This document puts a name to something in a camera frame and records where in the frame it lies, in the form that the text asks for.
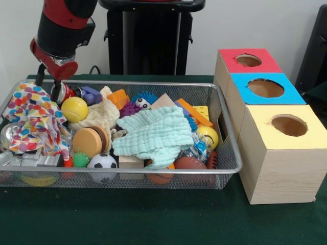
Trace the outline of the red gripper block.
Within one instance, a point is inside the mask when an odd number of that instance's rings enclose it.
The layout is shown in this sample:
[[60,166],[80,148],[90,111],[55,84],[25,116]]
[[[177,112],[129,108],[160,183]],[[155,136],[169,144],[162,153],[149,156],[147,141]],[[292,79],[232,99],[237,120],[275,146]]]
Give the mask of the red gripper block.
[[68,58],[49,55],[38,47],[37,38],[32,39],[30,50],[35,58],[42,64],[38,67],[35,85],[41,86],[43,84],[45,76],[44,71],[47,69],[48,73],[56,79],[51,91],[51,101],[56,102],[61,91],[61,80],[69,79],[78,69],[75,55]]

